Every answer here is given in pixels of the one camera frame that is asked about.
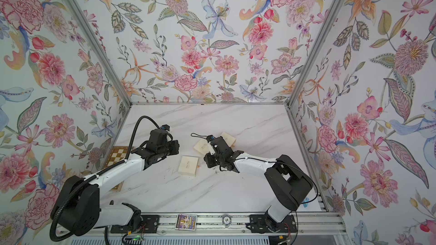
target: red flower bud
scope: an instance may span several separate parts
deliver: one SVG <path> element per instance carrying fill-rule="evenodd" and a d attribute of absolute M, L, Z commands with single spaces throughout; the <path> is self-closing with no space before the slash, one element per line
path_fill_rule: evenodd
<path fill-rule="evenodd" d="M 31 193 L 33 190 L 35 190 L 35 188 L 36 188 L 36 182 L 35 180 L 31 180 L 25 185 L 25 192 Z"/>
<path fill-rule="evenodd" d="M 34 52 L 30 54 L 30 61 L 36 63 L 38 60 L 39 60 L 39 53 Z"/>
<path fill-rule="evenodd" d="M 32 39 L 32 45 L 35 49 L 44 49 L 44 42 L 38 37 Z"/>
<path fill-rule="evenodd" d="M 429 231 L 430 231 L 430 229 L 428 228 L 428 226 L 425 225 L 425 224 L 421 224 L 421 225 L 419 226 L 419 228 L 421 228 L 421 230 L 424 231 L 424 232 L 429 232 Z"/>
<path fill-rule="evenodd" d="M 337 137 L 339 137 L 340 139 L 344 139 L 345 135 L 344 135 L 344 131 L 340 130 L 337 132 Z"/>
<path fill-rule="evenodd" d="M 31 178 L 31 177 L 34 177 L 35 176 L 35 174 L 38 172 L 38 167 L 33 167 L 31 170 L 30 170 L 30 172 L 29 172 L 29 177 Z"/>

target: floral wallpaper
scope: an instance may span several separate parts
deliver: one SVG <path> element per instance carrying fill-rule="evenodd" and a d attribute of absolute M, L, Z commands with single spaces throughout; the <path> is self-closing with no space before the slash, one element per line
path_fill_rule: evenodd
<path fill-rule="evenodd" d="M 127 107 L 61 0 L 0 0 L 0 43 L 0 244 L 48 244 L 63 183 L 101 167 Z"/>
<path fill-rule="evenodd" d="M 285 102 L 332 1 L 77 0 L 134 103 Z"/>
<path fill-rule="evenodd" d="M 356 245 L 436 245 L 436 2 L 346 0 L 292 112 Z"/>

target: wooden chessboard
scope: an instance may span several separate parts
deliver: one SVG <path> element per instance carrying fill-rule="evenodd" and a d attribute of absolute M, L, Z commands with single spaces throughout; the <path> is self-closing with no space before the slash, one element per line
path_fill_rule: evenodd
<path fill-rule="evenodd" d="M 120 147 L 120 146 L 114 146 L 105 162 L 104 168 L 111 166 L 112 164 L 124 159 L 127 154 L 127 149 L 129 147 Z M 123 182 L 116 185 L 114 188 L 112 188 L 110 191 L 120 191 L 121 187 L 123 186 Z"/>

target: white marble surface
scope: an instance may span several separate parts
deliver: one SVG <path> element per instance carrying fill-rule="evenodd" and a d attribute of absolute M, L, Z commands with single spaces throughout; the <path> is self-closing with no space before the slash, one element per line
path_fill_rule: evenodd
<path fill-rule="evenodd" d="M 262 212 L 275 195 L 266 179 L 247 173 L 220 172 L 207 168 L 203 156 L 193 149 L 199 138 L 191 133 L 219 136 L 225 131 L 236 137 L 233 150 L 277 158 L 290 156 L 307 173 L 303 157 L 284 105 L 136 105 L 133 106 L 117 146 L 128 146 L 137 119 L 147 115 L 158 125 L 168 124 L 180 153 L 152 165 L 124 181 L 120 192 L 109 193 L 103 204 L 128 202 L 142 212 Z M 142 120 L 134 146 L 150 136 L 154 125 Z M 196 176 L 177 172 L 182 155 L 199 157 Z M 308 197 L 312 199 L 312 190 Z M 318 201 L 298 211 L 320 211 Z"/>

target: black mounting plate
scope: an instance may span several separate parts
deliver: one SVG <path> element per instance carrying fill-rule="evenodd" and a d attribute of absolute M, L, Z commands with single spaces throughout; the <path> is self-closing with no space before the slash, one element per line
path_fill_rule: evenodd
<path fill-rule="evenodd" d="M 143 222 L 141 222 L 141 226 L 145 222 L 144 232 L 139 231 L 144 234 L 155 234 L 157 232 L 157 227 L 159 226 L 159 215 L 141 215 Z M 124 228 L 120 225 L 112 226 L 110 232 L 111 234 L 125 234 L 130 229 Z"/>
<path fill-rule="evenodd" d="M 266 224 L 265 224 L 265 215 L 250 215 L 250 223 L 247 225 L 250 225 L 250 229 L 252 233 L 273 233 L 270 231 Z M 297 232 L 297 226 L 295 225 L 295 220 L 293 215 L 288 215 L 285 217 L 285 219 L 279 224 L 279 230 L 277 233 L 296 233 Z"/>

